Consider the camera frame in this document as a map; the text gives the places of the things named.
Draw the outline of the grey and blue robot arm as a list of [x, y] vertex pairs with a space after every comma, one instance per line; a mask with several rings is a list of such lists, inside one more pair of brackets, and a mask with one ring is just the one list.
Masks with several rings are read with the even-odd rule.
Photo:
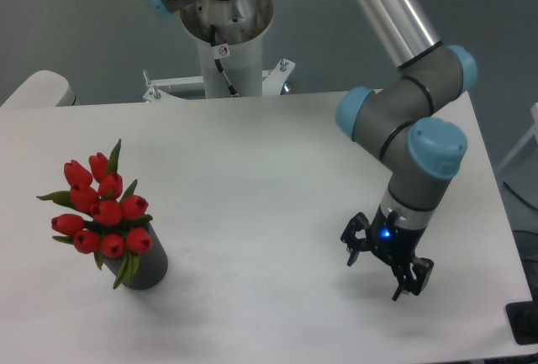
[[[363, 251], [387, 264], [397, 294], [419, 294], [434, 264], [416, 246], [467, 151], [467, 138], [436, 113], [477, 80], [470, 53], [444, 45], [417, 0], [357, 0], [398, 68], [380, 91], [350, 90], [335, 121], [341, 131], [387, 167], [392, 176], [373, 220], [356, 214], [345, 227], [349, 262]], [[207, 98], [260, 96], [260, 39], [273, 16], [272, 0], [148, 0], [159, 14], [179, 13], [198, 41]]]

